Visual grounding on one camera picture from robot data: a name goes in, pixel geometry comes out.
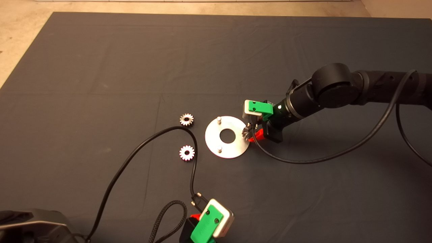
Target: floor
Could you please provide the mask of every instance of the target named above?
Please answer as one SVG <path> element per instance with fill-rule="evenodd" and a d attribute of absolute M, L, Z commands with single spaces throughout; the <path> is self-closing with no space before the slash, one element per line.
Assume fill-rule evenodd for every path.
<path fill-rule="evenodd" d="M 0 0 L 0 87 L 54 11 L 430 18 L 432 16 L 430 9 L 432 9 L 432 1 L 429 0 L 270 3 L 125 3 Z"/>

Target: center hole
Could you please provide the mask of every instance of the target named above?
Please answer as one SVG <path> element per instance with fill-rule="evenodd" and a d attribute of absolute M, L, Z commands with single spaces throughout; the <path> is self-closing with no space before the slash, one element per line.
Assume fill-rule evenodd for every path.
<path fill-rule="evenodd" d="M 220 140 L 226 144 L 230 144 L 235 140 L 235 133 L 231 129 L 223 129 L 219 134 Z"/>

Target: dark gray mat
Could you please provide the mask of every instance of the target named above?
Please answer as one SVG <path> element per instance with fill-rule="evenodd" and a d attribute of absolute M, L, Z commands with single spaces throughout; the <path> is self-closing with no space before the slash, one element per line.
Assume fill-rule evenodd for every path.
<path fill-rule="evenodd" d="M 394 115 L 362 148 L 315 165 L 273 161 L 251 145 L 224 160 L 204 132 L 245 99 L 284 97 L 292 79 L 351 70 L 432 72 L 429 19 L 54 13 L 0 90 L 0 210 L 58 210 L 88 233 L 108 182 L 155 131 L 196 117 L 195 188 L 232 209 L 220 242 L 431 242 L 432 168 L 406 147 Z M 365 136 L 385 104 L 325 110 L 285 130 L 284 157 L 311 159 Z M 402 106 L 412 143 L 432 159 L 432 112 Z M 190 201 L 182 131 L 145 147 L 108 201 L 94 242 L 147 241 L 168 201 Z M 189 212 L 196 211 L 189 206 Z M 159 229 L 171 229 L 180 209 Z M 167 242 L 176 242 L 178 234 Z"/>

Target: circular metal plate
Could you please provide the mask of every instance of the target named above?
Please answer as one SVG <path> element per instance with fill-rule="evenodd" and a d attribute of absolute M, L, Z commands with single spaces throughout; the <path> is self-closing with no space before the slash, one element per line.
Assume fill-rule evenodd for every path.
<path fill-rule="evenodd" d="M 207 147 L 215 155 L 226 159 L 242 155 L 249 146 L 249 141 L 246 141 L 241 134 L 246 125 L 232 116 L 220 116 L 219 121 L 218 118 L 211 121 L 207 126 Z M 235 140 L 230 144 L 224 143 L 220 139 L 220 132 L 224 129 L 231 129 L 235 134 Z"/>

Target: silver gear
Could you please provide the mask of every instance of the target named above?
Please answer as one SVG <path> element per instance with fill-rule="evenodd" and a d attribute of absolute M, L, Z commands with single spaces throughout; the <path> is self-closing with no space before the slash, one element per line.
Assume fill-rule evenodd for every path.
<path fill-rule="evenodd" d="M 182 160 L 190 161 L 195 156 L 195 149 L 189 145 L 186 145 L 180 149 L 179 154 Z"/>
<path fill-rule="evenodd" d="M 194 123 L 194 116 L 191 114 L 183 114 L 180 117 L 180 124 L 185 127 L 189 127 Z"/>

